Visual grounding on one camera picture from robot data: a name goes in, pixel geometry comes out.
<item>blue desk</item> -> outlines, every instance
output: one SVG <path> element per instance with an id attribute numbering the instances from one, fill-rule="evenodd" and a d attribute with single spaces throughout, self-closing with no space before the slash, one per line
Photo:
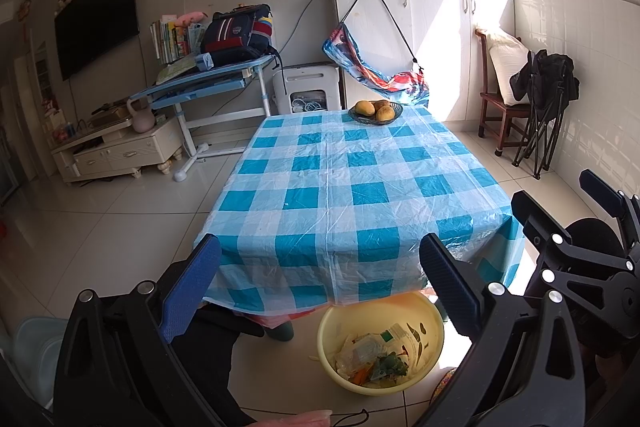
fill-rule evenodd
<path id="1" fill-rule="evenodd" d="M 267 95 L 267 90 L 264 85 L 264 75 L 262 71 L 272 60 L 272 55 L 265 55 L 255 60 L 240 62 L 239 64 L 222 66 L 202 73 L 187 74 L 160 84 L 159 86 L 149 87 L 131 97 L 131 100 L 146 98 L 154 109 L 168 107 L 169 105 L 174 106 L 175 115 L 182 130 L 184 146 L 190 156 L 187 163 L 174 173 L 175 181 L 184 181 L 187 178 L 187 172 L 198 159 L 244 152 L 244 147 L 209 151 L 209 145 L 207 143 L 202 143 L 196 147 L 190 129 L 225 121 L 243 120 L 244 118 L 253 118 L 255 116 L 271 116 L 269 96 Z M 233 111 L 190 121 L 184 117 L 182 103 L 233 89 L 244 89 L 254 78 L 257 78 L 260 82 L 262 107 Z"/>

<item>plastic tablecloth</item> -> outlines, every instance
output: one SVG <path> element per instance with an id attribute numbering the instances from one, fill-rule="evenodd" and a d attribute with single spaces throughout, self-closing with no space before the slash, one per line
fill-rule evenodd
<path id="1" fill-rule="evenodd" d="M 428 110 L 405 107 L 382 126 L 346 111 L 265 119 L 195 244 L 222 244 L 208 301 L 284 322 L 425 288 L 430 232 L 487 282 L 513 280 L 524 236 L 510 199 Z"/>

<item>fruit bowl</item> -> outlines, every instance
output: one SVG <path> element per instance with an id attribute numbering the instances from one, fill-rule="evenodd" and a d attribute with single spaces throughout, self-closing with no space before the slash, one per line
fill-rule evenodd
<path id="1" fill-rule="evenodd" d="M 396 121 L 398 117 L 402 114 L 402 105 L 400 105 L 399 103 L 389 102 L 389 106 L 394 110 L 394 113 L 396 115 L 391 120 L 386 120 L 383 122 L 379 122 L 378 120 L 376 120 L 375 114 L 373 116 L 363 116 L 361 114 L 356 113 L 355 106 L 350 108 L 348 114 L 356 122 L 366 123 L 369 125 L 387 125 L 393 121 Z"/>

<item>food waste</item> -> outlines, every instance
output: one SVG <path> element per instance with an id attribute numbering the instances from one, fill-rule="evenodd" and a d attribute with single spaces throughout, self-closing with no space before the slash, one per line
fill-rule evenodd
<path id="1" fill-rule="evenodd" d="M 335 370 L 345 380 L 362 387 L 395 387 L 417 372 L 423 346 L 420 334 L 407 324 L 394 324 L 382 333 L 348 335 L 335 355 Z M 420 329 L 426 334 L 424 325 Z"/>

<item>pink plush toy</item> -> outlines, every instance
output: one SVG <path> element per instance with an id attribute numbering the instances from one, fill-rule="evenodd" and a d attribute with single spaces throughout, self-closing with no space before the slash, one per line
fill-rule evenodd
<path id="1" fill-rule="evenodd" d="M 185 13 L 182 17 L 178 17 L 175 21 L 175 25 L 179 28 L 188 28 L 189 25 L 200 22 L 207 18 L 207 14 L 204 12 L 191 12 Z"/>

